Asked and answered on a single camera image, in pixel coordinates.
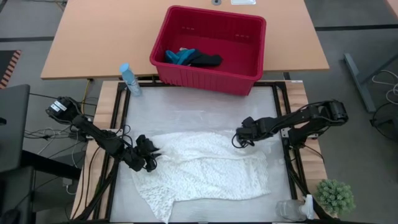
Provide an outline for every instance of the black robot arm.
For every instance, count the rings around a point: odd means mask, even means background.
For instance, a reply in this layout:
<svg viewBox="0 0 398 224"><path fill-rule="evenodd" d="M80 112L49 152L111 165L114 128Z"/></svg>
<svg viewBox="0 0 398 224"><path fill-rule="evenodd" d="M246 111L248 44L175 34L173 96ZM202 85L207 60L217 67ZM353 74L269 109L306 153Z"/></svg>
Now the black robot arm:
<svg viewBox="0 0 398 224"><path fill-rule="evenodd" d="M272 137L281 129L290 128L287 131L289 143L293 147L302 147L307 138L313 134L322 135L330 126L341 126L348 120L345 107L342 102L331 100L318 103L310 103L296 112L278 118L260 118L253 120L251 117L242 122L242 127L236 130L236 140L240 146L254 146L255 141ZM295 128L297 124L304 124L301 128Z"/></svg>
<svg viewBox="0 0 398 224"><path fill-rule="evenodd" d="M103 148L110 156L124 161L130 168L140 171L145 168L148 172L156 168L155 158L160 154L152 141L144 135L140 135L137 146L133 147L116 133L100 130L80 112L80 104L70 97L58 97L57 100L46 109L47 114L61 124L70 124L92 136L98 146Z"/></svg>

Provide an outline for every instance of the red basket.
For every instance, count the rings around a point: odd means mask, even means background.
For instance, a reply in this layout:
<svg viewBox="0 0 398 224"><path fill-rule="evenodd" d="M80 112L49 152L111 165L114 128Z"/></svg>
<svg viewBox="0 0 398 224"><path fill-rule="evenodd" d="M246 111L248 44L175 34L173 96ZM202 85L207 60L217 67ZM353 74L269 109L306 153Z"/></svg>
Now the red basket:
<svg viewBox="0 0 398 224"><path fill-rule="evenodd" d="M150 62L165 83L248 95L262 77L265 36L266 20L259 16L171 6ZM223 61L206 68L165 63L165 51L181 47L218 54Z"/></svg>

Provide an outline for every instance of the water bottle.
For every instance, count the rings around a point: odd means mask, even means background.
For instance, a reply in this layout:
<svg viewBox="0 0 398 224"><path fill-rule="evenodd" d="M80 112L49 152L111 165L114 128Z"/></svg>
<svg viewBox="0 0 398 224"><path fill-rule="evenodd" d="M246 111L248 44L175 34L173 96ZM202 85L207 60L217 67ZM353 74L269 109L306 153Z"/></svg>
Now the water bottle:
<svg viewBox="0 0 398 224"><path fill-rule="evenodd" d="M276 205L276 214L284 219L295 222L313 219L312 195L307 195L305 203L299 200L284 200L278 202Z"/></svg>
<svg viewBox="0 0 398 224"><path fill-rule="evenodd" d="M138 84L136 76L129 68L128 63L124 63L120 66L119 71L122 73L122 78L129 88L133 96L141 96L142 90Z"/></svg>

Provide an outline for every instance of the white cloth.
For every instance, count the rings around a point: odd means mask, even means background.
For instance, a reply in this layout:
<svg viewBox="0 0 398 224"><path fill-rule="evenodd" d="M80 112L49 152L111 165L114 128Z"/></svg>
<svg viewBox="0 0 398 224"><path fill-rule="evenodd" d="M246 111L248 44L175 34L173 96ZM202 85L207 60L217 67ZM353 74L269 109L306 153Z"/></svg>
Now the white cloth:
<svg viewBox="0 0 398 224"><path fill-rule="evenodd" d="M200 198L245 200L270 193L265 154L234 148L232 135L187 132L150 138L162 153L156 170L131 174L156 218L168 223L174 202Z"/></svg>

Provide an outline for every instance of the succulent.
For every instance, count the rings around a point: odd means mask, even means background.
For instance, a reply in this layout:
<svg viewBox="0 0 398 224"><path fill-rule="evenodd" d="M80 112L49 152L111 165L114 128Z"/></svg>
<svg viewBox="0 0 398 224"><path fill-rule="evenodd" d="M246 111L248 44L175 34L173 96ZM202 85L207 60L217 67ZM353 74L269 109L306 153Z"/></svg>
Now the succulent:
<svg viewBox="0 0 398 224"><path fill-rule="evenodd" d="M315 193L317 202L331 215L349 213L355 208L351 187L337 180L322 180Z"/></svg>

